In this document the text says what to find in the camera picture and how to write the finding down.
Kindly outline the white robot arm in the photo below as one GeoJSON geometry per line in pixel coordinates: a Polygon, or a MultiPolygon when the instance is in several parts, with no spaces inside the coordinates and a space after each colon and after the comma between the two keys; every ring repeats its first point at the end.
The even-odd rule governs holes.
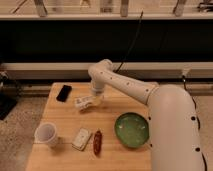
{"type": "Polygon", "coordinates": [[[148,106],[152,171],[207,171],[195,104],[186,90],[117,74],[108,59],[91,65],[88,74],[94,95],[108,84],[148,106]]]}

